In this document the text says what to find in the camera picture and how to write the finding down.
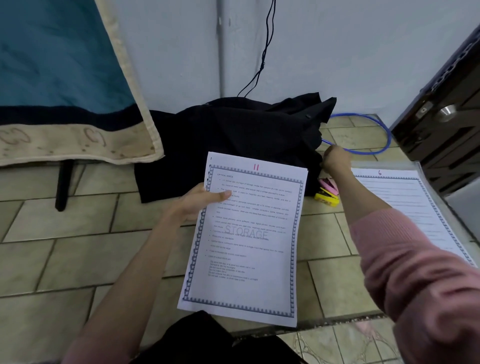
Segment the black cord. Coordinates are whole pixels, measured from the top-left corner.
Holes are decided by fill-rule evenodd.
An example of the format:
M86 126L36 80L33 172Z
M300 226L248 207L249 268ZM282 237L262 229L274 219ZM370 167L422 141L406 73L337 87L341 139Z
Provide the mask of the black cord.
M269 35L269 28L268 28L268 18L270 17L270 12L272 11L272 7L273 7L273 14L272 14L272 34L270 35L270 39L268 38L268 35ZM275 8L276 8L276 0L272 0L272 4L270 5L270 10L268 11L268 14L267 14L267 19L265 21L266 25L267 25L267 39L265 41L265 49L264 51L262 52L262 63L260 64L260 69L258 70L258 72L255 74L255 76L253 76L252 80L250 82L248 82L248 84L238 93L237 97L240 96L240 94L242 93L243 90L245 90L248 86L250 86L250 84L255 80L255 78L257 79L256 82L255 82L255 86L253 86L249 92L247 92L247 94L244 96L244 97L247 97L247 95L252 92L252 90L254 88L257 87L257 84L258 84L258 79L260 78L260 73L262 72L262 70L264 69L264 66L265 66L265 57L267 55L267 48L268 46L270 45L270 42L272 41L272 38L273 38L273 30L274 30L274 24L273 24L273 19L275 18Z

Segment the printed document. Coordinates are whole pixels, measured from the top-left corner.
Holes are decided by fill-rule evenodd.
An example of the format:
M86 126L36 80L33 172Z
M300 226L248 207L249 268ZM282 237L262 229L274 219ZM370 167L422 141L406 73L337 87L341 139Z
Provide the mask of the printed document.
M305 168L208 154L205 188L232 196L200 212L178 308L295 327Z
M476 267L432 200L416 170L352 168L352 171L367 189L407 215L434 245L457 254Z

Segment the brown door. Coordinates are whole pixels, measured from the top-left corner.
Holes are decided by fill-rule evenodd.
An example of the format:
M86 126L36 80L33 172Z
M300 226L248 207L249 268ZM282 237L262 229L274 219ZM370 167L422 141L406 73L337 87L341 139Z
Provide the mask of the brown door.
M479 40L469 44L467 54L456 59L393 130L440 195L480 176Z

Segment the yellow clip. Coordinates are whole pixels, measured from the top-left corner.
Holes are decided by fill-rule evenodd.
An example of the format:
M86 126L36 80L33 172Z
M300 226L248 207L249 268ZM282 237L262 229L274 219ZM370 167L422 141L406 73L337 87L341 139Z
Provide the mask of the yellow clip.
M340 202L339 198L335 196L334 194L331 194L327 190L320 188L322 194L315 194L314 199L320 202L323 202L326 205L329 205L331 207L335 207L338 205Z

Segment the pink sleeve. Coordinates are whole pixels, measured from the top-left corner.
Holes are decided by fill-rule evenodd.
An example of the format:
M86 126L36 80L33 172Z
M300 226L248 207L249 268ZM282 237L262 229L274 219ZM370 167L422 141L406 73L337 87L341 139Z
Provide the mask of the pink sleeve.
M365 287L395 322L406 363L480 363L480 271L434 246L400 211L350 226Z
M70 345L61 364L127 364L130 357L119 345L105 347L100 340L77 337Z

